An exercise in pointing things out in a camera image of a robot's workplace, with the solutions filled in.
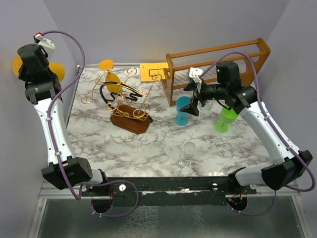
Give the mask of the orange plastic wine glass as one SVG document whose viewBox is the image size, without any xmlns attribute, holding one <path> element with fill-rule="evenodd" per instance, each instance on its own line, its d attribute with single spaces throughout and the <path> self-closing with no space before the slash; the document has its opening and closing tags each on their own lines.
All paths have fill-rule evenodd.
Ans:
<svg viewBox="0 0 317 238">
<path fill-rule="evenodd" d="M 99 63 L 99 69 L 107 73 L 105 82 L 115 82 L 115 84 L 109 84 L 106 86 L 108 92 L 118 94 L 122 89 L 118 85 L 118 83 L 120 83 L 121 81 L 116 74 L 111 72 L 113 70 L 113 67 L 114 62 L 110 59 L 105 59 Z"/>
<path fill-rule="evenodd" d="M 19 55 L 16 55 L 12 61 L 12 71 L 13 73 L 18 76 L 19 69 L 22 66 L 22 60 Z M 63 64 L 58 62 L 50 62 L 49 63 L 50 70 L 57 75 L 59 82 L 61 82 L 65 77 L 65 68 Z"/>
</svg>

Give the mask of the gold wire wine glass rack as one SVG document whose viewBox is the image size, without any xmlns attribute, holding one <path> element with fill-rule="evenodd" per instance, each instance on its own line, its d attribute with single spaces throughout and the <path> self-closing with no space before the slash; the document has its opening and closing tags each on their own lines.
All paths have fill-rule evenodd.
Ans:
<svg viewBox="0 0 317 238">
<path fill-rule="evenodd" d="M 153 122 L 152 117 L 147 112 L 148 104 L 146 104 L 146 100 L 151 95 L 152 88 L 162 79 L 154 82 L 149 90 L 145 92 L 127 83 L 129 79 L 136 75 L 137 69 L 130 67 L 127 69 L 127 73 L 128 77 L 118 83 L 122 88 L 121 91 L 115 94 L 108 92 L 106 87 L 109 84 L 115 84 L 115 82 L 105 82 L 107 73 L 103 71 L 103 74 L 95 82 L 90 96 L 83 96 L 81 103 L 85 105 L 91 103 L 94 99 L 94 89 L 99 85 L 99 94 L 106 104 L 106 110 L 111 112 L 111 123 L 134 134 L 142 134 L 147 131 L 149 125 Z"/>
</svg>

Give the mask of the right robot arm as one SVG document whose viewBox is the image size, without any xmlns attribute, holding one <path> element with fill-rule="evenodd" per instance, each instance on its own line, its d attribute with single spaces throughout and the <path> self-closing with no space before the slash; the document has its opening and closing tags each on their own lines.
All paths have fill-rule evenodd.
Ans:
<svg viewBox="0 0 317 238">
<path fill-rule="evenodd" d="M 252 128 L 265 146 L 272 165 L 265 168 L 242 168 L 232 173 L 227 182 L 228 190 L 238 194 L 251 184 L 266 185 L 279 190 L 299 178 L 313 159 L 310 151 L 302 151 L 286 137 L 257 98 L 252 86 L 242 86 L 239 66 L 233 61 L 216 64 L 217 84 L 207 85 L 201 78 L 203 70 L 190 68 L 189 83 L 184 91 L 193 91 L 191 102 L 181 111 L 199 115 L 198 103 L 203 106 L 209 100 L 224 100 L 226 105 Z"/>
</svg>

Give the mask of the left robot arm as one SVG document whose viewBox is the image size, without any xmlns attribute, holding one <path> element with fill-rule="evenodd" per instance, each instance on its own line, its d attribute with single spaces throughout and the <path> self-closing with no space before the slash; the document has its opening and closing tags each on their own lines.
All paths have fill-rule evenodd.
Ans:
<svg viewBox="0 0 317 238">
<path fill-rule="evenodd" d="M 48 166 L 42 169 L 43 178 L 60 190 L 86 184 L 97 195 L 107 194 L 109 183 L 105 173 L 92 169 L 70 144 L 59 95 L 61 85 L 49 68 L 48 54 L 36 43 L 22 46 L 17 53 L 22 60 L 19 79 L 25 81 L 26 98 L 34 106 L 45 135 Z"/>
</svg>

